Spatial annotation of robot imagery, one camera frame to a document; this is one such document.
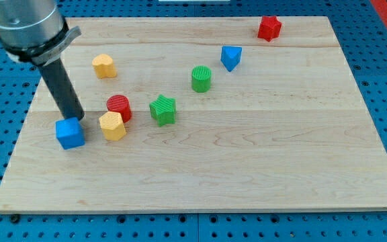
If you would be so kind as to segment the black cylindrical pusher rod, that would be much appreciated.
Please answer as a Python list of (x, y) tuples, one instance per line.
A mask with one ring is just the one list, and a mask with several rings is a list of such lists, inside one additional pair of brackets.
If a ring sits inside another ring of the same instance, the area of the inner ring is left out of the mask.
[(81, 120), (85, 113), (62, 61), (58, 58), (38, 70), (63, 118)]

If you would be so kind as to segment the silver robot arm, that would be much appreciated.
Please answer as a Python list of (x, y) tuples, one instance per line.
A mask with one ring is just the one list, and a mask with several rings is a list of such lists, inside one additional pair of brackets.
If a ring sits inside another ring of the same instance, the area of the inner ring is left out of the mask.
[(2, 46), (13, 61), (39, 70), (65, 119), (81, 120), (85, 115), (60, 59), (80, 35), (80, 28), (69, 27), (54, 0), (0, 0)]

